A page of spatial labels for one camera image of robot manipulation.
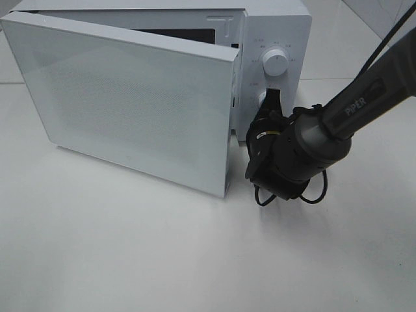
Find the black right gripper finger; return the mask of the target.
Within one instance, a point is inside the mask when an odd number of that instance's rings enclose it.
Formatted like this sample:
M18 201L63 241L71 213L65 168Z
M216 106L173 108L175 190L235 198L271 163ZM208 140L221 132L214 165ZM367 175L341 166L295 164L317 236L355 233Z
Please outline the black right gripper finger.
M269 111L282 112L280 94L281 91L279 89L267 88L261 108Z

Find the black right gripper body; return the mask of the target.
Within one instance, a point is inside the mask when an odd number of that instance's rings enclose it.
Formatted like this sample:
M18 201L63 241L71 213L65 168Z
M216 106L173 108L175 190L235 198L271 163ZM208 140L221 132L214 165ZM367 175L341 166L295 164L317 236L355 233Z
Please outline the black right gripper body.
M246 135L250 160L245 178L273 195L293 193L293 156L287 137L281 135L286 127L281 109L260 109Z

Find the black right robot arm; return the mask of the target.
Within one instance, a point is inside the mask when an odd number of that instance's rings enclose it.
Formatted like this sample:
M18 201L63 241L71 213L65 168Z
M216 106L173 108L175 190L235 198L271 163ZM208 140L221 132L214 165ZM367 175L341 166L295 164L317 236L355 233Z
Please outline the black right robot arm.
M286 117L280 91L269 88L246 134L245 178L273 198L300 198L312 177L348 155L355 132L414 95L414 30L326 105Z

